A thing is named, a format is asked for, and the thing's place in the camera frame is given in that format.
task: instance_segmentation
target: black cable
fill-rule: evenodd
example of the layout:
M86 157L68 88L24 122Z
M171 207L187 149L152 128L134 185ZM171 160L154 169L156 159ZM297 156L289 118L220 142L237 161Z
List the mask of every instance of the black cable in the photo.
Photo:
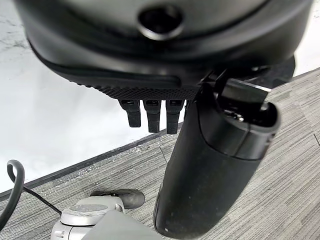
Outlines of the black cable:
M16 169L16 176L14 174L13 167ZM39 199L41 202L43 202L45 205L47 205L48 207L56 211L61 216L62 213L59 209L57 209L55 206L53 206L50 202L45 200L36 192L24 186L25 169L24 169L24 166L19 161L17 160L8 161L7 172L11 181L14 183L14 187L11 191L8 203L6 204L5 209L0 215L0 231L5 227L12 213L16 209L16 206L19 202L19 199L23 190L28 194L31 194L32 196Z
M16 177L13 172L13 167L16 169ZM7 172L11 180L14 182L14 187L11 191L9 201L5 206L0 216L0 231L5 227L12 213L16 209L21 193L24 189L25 169L17 160L10 160L7 163Z
M55 206L53 206L50 202L48 202L47 200L45 200L42 196L40 196L38 193L32 191L31 189L27 188L27 187L23 187L23 190L25 192L27 192L28 194L31 194L32 196L36 197L37 199L39 199L41 202L43 202L45 205L47 205L49 208L51 208L52 210L56 211L60 216L61 216L61 211L56 208Z

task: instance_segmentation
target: black plastic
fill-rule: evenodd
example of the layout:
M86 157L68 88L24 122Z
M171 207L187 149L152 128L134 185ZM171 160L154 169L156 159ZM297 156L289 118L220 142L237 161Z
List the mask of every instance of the black plastic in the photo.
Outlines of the black plastic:
M88 21L97 28L113 31L115 34L131 38L140 37L137 31L137 20L141 13L147 10L158 11L153 12L152 15L148 14L149 19L146 25L149 26L149 22L156 22L159 23L160 29L164 27L163 22L175 22L179 19L179 13L182 13L185 18L183 21L183 32L179 38L185 38L199 36L207 32L219 31L235 24L254 13L267 1L268 0L91 0L87 2L62 0L80 19Z
M143 105L148 118L149 133L159 133L161 100L145 100Z
M290 58L303 36L312 0L269 0L226 29L166 43L102 30L60 1L15 3L31 45L53 64L176 76L180 87L194 87L217 64L255 67ZM129 78L126 85L135 87Z
M280 126L277 111L268 116L273 124L263 127L229 118L214 100L202 100L188 108L154 210L156 230L170 238L197 238L217 224L255 173Z
M92 87L114 99L132 100L193 100L200 85L183 86L176 76L136 74L106 69L61 66L45 60L32 47L33 52L48 68L61 77L78 85ZM276 88L292 80L295 58L268 67L258 77L245 81L268 89Z
M11 190L9 200L0 214L0 231L6 226L10 217L14 213L16 206L19 202L20 196L23 192L25 182L25 169L24 166L17 160L10 160L7 163L7 172L12 182L14 182L13 189Z
M139 14L138 21L151 32L166 34L182 24L183 16L177 8L163 5L144 9Z
M184 107L184 100L167 100L166 108L166 133L176 134L178 132L179 116Z
M141 112L139 100L119 100L120 106L128 115L129 126L131 128L141 127Z
M90 194L90 197L94 196L119 197L123 202L124 209L137 209L145 203L145 195L136 189L94 191Z

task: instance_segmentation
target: white surface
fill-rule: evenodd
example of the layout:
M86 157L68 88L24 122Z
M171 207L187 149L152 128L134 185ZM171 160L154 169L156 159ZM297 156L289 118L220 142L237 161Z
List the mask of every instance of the white surface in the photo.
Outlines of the white surface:
M149 135L143 110L142 127L130 128L116 100L47 69L31 52L12 2L1 0L0 9L0 192L13 186L10 159L23 163L29 182ZM317 0L297 51L296 75L320 67L319 10Z

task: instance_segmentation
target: controller grip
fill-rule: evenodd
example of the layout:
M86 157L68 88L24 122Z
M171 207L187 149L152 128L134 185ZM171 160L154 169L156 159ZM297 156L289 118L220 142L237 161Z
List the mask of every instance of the controller grip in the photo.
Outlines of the controller grip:
M203 114L202 110L212 114ZM226 127L219 113L201 109L193 103L188 109L158 194L153 213L155 229L163 236L184 240L200 237L215 226L237 200L265 155L270 138L274 137L280 125L279 117L274 117L274 124L269 129L263 127L262 134L255 137L256 132L251 134L247 129L245 137L242 137L233 129L234 126ZM204 122L210 121L212 126L215 125L212 127L215 128L212 132L215 139L221 139L217 143L213 138L205 139L204 135L210 132L202 132L206 125ZM236 145L232 135L241 142L234 153L230 148ZM244 153L248 155L247 159L239 158L245 157Z

